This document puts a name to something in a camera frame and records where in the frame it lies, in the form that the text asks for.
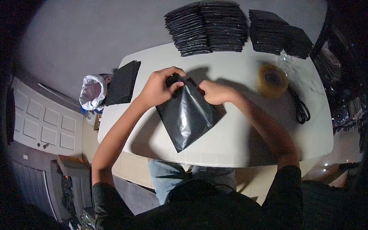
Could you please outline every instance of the cardboard box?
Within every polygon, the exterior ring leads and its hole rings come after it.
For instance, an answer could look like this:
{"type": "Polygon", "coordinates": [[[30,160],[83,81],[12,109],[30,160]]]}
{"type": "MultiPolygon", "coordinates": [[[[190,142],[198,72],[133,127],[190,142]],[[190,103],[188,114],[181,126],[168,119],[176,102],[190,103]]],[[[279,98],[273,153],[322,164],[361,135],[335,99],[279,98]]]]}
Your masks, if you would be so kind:
{"type": "Polygon", "coordinates": [[[101,116],[102,114],[100,113],[96,114],[95,125],[93,126],[93,130],[95,130],[96,132],[98,132],[98,130],[100,129],[101,116]]]}

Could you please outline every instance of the black shirt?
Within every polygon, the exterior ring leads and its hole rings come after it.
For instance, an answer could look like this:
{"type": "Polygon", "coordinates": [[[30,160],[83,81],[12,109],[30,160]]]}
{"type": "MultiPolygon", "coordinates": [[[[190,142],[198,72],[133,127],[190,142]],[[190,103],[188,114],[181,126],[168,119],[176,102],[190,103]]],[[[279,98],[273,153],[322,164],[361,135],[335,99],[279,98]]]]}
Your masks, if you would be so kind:
{"type": "Polygon", "coordinates": [[[96,229],[300,229],[301,172],[280,169],[262,206],[237,192],[223,194],[204,181],[175,187],[167,202],[134,216],[109,184],[93,185],[96,229]]]}

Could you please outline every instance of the hand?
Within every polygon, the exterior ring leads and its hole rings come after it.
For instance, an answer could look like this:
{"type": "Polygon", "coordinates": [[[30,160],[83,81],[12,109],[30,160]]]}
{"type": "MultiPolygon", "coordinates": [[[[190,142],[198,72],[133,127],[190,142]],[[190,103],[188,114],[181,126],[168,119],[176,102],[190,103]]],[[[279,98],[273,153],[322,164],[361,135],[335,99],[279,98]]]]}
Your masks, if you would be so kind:
{"type": "Polygon", "coordinates": [[[146,85],[143,87],[143,90],[137,99],[139,99],[147,109],[169,100],[175,90],[184,85],[184,83],[180,81],[175,82],[170,88],[166,87],[165,81],[173,73],[177,73],[180,76],[185,77],[184,70],[175,66],[155,71],[149,76],[146,85]]]}
{"type": "Polygon", "coordinates": [[[199,88],[205,91],[205,100],[213,105],[232,102],[233,98],[237,95],[235,89],[217,84],[213,81],[204,80],[199,84],[199,88]]]}

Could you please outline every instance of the white table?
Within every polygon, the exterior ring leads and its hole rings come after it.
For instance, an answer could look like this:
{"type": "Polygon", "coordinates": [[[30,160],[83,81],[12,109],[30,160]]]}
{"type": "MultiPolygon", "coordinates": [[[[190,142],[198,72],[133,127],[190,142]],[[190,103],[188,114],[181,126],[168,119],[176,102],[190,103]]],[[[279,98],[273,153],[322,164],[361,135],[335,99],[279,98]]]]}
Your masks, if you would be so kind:
{"type": "MultiPolygon", "coordinates": [[[[273,63],[276,57],[253,51],[250,39],[241,53],[214,52],[189,57],[180,57],[174,44],[170,43],[128,55],[123,58],[120,67],[132,60],[142,62],[134,86],[134,99],[153,71],[170,66],[182,68],[197,83],[206,77],[214,81],[223,78],[255,91],[260,63],[273,63]]],[[[266,99],[256,92],[244,94],[289,131],[302,154],[302,160],[305,160],[330,153],[333,149],[333,132],[327,97],[317,70],[310,58],[296,59],[296,62],[301,69],[301,78],[292,82],[301,90],[299,95],[309,108],[310,121],[303,125],[297,123],[293,101],[287,93],[280,99],[266,99]]],[[[111,105],[104,109],[98,133],[99,142],[128,106],[129,104],[111,105]]],[[[123,151],[203,166],[245,167],[275,164],[267,147],[239,110],[230,103],[225,103],[224,107],[226,115],[180,153],[176,152],[156,108],[153,107],[138,121],[123,151]]]]}

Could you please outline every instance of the stack of black bags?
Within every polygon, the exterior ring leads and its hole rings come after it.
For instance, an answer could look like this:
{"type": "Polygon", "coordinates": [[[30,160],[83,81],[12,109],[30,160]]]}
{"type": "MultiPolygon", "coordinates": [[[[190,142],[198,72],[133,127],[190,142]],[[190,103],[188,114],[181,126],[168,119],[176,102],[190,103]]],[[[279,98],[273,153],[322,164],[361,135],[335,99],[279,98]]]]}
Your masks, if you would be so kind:
{"type": "Polygon", "coordinates": [[[181,56],[215,51],[241,52],[247,21],[237,3],[195,2],[165,15],[165,25],[181,56]]]}
{"type": "Polygon", "coordinates": [[[140,66],[140,61],[131,61],[114,72],[108,86],[106,106],[130,103],[140,66]]]}
{"type": "Polygon", "coordinates": [[[288,55],[306,59],[313,49],[304,30],[290,26],[275,13],[249,10],[249,19],[250,37],[257,52],[280,55],[285,50],[288,55]]]}
{"type": "Polygon", "coordinates": [[[166,28],[182,57],[212,52],[208,45],[199,3],[185,5],[165,15],[166,28]]]}
{"type": "Polygon", "coordinates": [[[287,26],[284,50],[288,55],[306,59],[313,49],[313,43],[304,30],[287,26]]]}
{"type": "Polygon", "coordinates": [[[289,24],[275,13],[262,10],[249,10],[249,19],[254,51],[280,55],[289,24]]]}
{"type": "Polygon", "coordinates": [[[241,52],[247,41],[247,19],[234,2],[202,1],[199,5],[211,50],[241,52]]]}

